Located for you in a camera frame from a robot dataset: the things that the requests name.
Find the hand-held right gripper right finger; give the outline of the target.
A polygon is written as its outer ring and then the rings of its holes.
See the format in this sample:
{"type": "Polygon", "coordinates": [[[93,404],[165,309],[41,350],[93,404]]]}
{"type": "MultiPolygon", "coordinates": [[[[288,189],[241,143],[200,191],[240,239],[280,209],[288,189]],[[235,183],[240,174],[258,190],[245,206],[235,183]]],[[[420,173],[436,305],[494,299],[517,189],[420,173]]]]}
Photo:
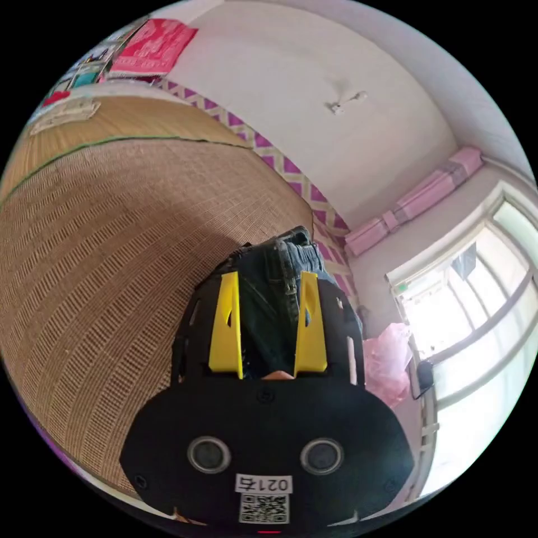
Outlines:
{"type": "Polygon", "coordinates": [[[315,273],[303,271],[300,279],[294,376],[323,374],[327,366],[318,276],[315,273]]]}

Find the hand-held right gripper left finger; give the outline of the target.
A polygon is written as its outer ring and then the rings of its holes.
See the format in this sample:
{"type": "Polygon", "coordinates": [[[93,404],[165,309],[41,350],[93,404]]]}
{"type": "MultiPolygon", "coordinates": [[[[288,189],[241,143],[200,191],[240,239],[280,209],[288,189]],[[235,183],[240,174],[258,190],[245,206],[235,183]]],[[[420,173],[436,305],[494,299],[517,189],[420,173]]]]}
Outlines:
{"type": "Polygon", "coordinates": [[[220,277],[208,367],[212,373],[230,374],[243,379],[237,272],[229,272],[220,277]]]}

